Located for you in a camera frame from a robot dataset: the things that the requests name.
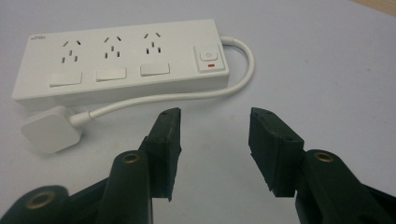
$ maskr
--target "brand logo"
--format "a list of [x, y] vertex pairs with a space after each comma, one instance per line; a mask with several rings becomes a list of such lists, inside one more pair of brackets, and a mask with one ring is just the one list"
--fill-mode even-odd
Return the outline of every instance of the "brand logo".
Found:
[[44, 35], [35, 35], [30, 38], [30, 40], [45, 39]]

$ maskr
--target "white cable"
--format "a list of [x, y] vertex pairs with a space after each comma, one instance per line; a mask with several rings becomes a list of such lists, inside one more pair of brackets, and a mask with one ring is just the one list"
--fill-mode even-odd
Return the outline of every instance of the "white cable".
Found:
[[92, 121], [93, 119], [97, 119], [106, 115], [108, 113], [123, 109], [125, 107], [129, 107], [132, 105], [142, 105], [142, 104], [149, 104], [149, 103], [157, 103], [157, 102], [164, 102], [164, 101], [180, 101], [180, 100], [202, 100], [202, 99], [209, 99], [209, 98], [217, 98], [221, 96], [227, 96], [236, 93], [243, 89], [248, 82], [250, 81], [251, 77], [253, 76], [254, 72], [254, 56], [251, 52], [248, 45], [246, 45], [241, 40], [235, 39], [229, 36], [221, 36], [220, 37], [222, 45], [230, 45], [240, 48], [242, 51], [245, 52], [247, 56], [247, 72], [245, 73], [244, 77], [234, 86], [218, 90], [218, 91], [206, 91], [206, 92], [190, 92], [190, 93], [175, 93], [175, 94], [164, 94], [164, 95], [152, 95], [152, 96], [145, 96], [140, 98], [134, 98], [129, 100], [124, 100], [117, 102], [112, 105], [107, 105], [105, 107], [93, 110], [91, 112], [83, 112], [81, 114], [76, 114], [70, 118], [70, 122], [74, 127], [81, 127], [84, 124]]

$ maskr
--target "white power strip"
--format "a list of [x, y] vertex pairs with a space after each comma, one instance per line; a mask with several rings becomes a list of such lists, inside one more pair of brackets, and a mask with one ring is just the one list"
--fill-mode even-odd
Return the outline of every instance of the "white power strip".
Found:
[[12, 97], [30, 110], [225, 88], [212, 20], [31, 35]]

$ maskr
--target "power strip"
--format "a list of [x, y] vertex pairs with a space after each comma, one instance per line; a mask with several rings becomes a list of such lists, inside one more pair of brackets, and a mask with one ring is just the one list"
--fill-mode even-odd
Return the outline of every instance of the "power strip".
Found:
[[31, 35], [12, 98], [30, 110], [227, 87], [212, 20]]

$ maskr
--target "extension cord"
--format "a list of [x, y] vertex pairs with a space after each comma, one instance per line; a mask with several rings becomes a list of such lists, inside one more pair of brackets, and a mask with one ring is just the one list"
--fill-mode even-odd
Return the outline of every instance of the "extension cord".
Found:
[[29, 110], [227, 87], [212, 20], [31, 35], [12, 98]]

